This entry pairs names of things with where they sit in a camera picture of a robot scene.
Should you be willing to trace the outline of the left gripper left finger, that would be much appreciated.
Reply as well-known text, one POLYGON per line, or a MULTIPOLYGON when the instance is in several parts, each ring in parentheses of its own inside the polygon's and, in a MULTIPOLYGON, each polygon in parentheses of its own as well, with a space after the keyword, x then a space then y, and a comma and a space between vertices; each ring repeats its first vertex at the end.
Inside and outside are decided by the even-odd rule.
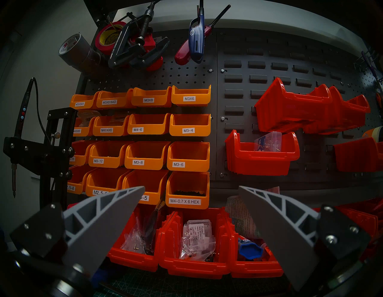
POLYGON ((68 268, 78 264, 92 277, 144 192, 144 186, 108 192, 65 211, 59 203, 50 203, 16 227, 10 237, 25 250, 21 256, 36 261, 39 268, 43 262, 68 268))

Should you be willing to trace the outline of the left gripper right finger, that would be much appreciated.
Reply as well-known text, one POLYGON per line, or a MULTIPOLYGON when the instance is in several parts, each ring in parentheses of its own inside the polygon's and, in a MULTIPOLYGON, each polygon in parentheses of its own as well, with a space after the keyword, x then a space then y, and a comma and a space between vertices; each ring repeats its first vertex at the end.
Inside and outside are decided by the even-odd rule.
POLYGON ((239 186, 261 238, 295 292, 351 292, 369 268, 371 236, 334 206, 317 212, 281 194, 239 186))

